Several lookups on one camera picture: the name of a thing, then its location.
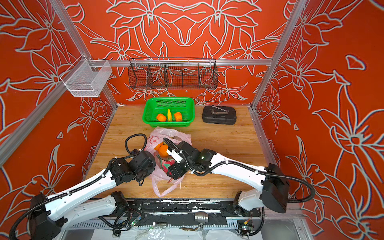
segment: red wall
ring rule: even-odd
[[[49,1],[0,3],[0,144],[59,84],[80,56]],[[44,116],[0,171],[0,239],[7,239],[30,199],[65,190],[83,179],[112,114],[99,98],[69,92]],[[26,220],[20,239],[30,239]]]
[[[63,0],[94,59],[167,56],[216,59],[270,58],[294,1],[86,1]],[[108,86],[118,103],[188,96],[200,104],[249,104],[266,66],[219,68],[219,88],[133,90],[124,67]]]
[[[315,239],[384,238],[383,23],[379,1],[310,0],[257,106],[284,173],[315,186]]]

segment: red floral wallpaper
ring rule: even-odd
[[[308,1],[257,106],[282,170],[317,191],[315,239],[384,238],[383,22],[382,1]]]
[[[47,0],[0,1],[0,144],[60,84],[80,54]],[[99,98],[69,92],[0,168],[0,239],[7,239],[30,199],[79,183],[113,113]],[[18,228],[29,239],[24,220]]]
[[[0,144],[80,54],[48,0],[0,2]]]
[[[94,59],[271,58],[294,0],[63,0]],[[200,104],[249,104],[266,66],[219,68],[216,90],[133,90],[125,67],[108,86],[121,104],[153,96],[188,96]]]

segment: robotic arm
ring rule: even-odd
[[[144,134],[132,135],[127,138],[126,144],[130,138],[138,135],[144,136],[145,147]],[[268,167],[253,166],[229,159],[213,150],[204,149],[200,152],[185,141],[175,145],[170,139],[164,138],[164,142],[168,145],[168,153],[176,161],[168,168],[167,173],[173,179],[184,176],[188,171],[201,177],[213,173],[234,178],[254,187],[253,190],[239,192],[235,197],[233,207],[243,215],[245,211],[264,206],[285,213],[288,202],[305,202],[315,195],[312,185],[304,180],[285,176],[274,164]],[[84,202],[124,182],[136,180],[141,186],[145,177],[154,171],[156,163],[151,153],[136,149],[130,152],[127,146],[126,149],[131,155],[111,159],[105,169],[90,179],[48,197],[43,194],[33,197],[30,209],[12,226],[10,239],[17,240],[16,228],[26,216],[33,240],[51,240],[61,230],[74,224],[112,213],[116,215],[124,213],[127,202],[121,192],[114,192],[103,199]],[[310,195],[303,199],[288,199],[290,185],[287,179],[306,185],[310,189]]]

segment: table surface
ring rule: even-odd
[[[226,157],[240,162],[266,166],[263,151],[259,144],[248,107],[234,107],[237,122],[234,125],[209,124],[202,120],[203,106],[195,107],[195,120],[189,127],[171,127],[191,135],[192,145],[198,150],[208,148]],[[117,156],[128,155],[124,141],[136,133],[149,137],[154,128],[142,121],[144,106],[119,107],[103,139],[100,149],[90,166],[87,178],[92,177]],[[140,149],[142,137],[129,140],[128,147]],[[171,186],[167,181],[158,182],[160,192]],[[180,186],[167,194],[165,198],[234,198],[239,190],[247,191],[252,187],[238,180],[217,174],[199,177],[188,172]],[[105,197],[114,191],[122,191],[126,198],[157,198],[152,188],[152,179],[147,177],[140,187],[134,180],[107,190],[96,197]]]

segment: pink plastic bag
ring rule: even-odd
[[[155,147],[163,141],[164,138],[169,138],[172,142],[174,142],[176,145],[179,144],[181,141],[186,141],[187,143],[192,145],[191,142],[191,135],[185,134],[183,132],[179,132],[174,129],[168,129],[163,127],[156,127],[149,136],[147,146],[145,148],[146,151],[152,153],[155,156],[156,161],[156,167],[155,171],[152,172],[152,187],[155,194],[159,197],[164,197],[171,191],[173,191],[177,185],[181,183],[184,176],[177,180],[173,180],[171,177],[167,176],[167,174],[160,168],[160,160],[157,157],[157,154],[155,154],[156,150]],[[157,183],[161,180],[171,181],[172,186],[170,186],[167,190],[160,193],[159,188],[157,187]]]

